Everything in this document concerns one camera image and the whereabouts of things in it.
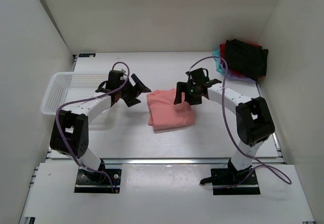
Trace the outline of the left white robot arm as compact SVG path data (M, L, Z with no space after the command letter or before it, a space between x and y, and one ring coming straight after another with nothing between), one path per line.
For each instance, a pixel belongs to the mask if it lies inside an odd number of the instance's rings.
M128 107L139 104L142 93L151 89L135 75L130 82L122 70L111 70L108 79L101 82L90 100L78 100L73 110L57 110L50 139L52 150L73 159L82 174L96 184L111 180L106 174L104 161L89 149L89 123L103 111L122 99Z

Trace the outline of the pink t shirt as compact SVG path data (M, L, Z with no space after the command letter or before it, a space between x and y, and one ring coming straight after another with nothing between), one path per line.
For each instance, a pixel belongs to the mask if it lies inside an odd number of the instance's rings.
M191 106L181 101L175 105L176 89L155 90L147 95L149 111L148 125L154 131L187 127L195 124L195 112Z

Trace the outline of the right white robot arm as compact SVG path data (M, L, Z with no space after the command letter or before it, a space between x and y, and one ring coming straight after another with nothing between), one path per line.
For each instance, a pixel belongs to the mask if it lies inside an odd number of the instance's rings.
M225 86L223 81L210 79L206 68L188 71L188 80L176 84L174 104L187 102L199 105L202 98L218 103L222 111L229 110L236 116L239 143L221 176L233 184L240 183L252 169L253 159L262 144L274 133L275 127L263 97L244 96Z

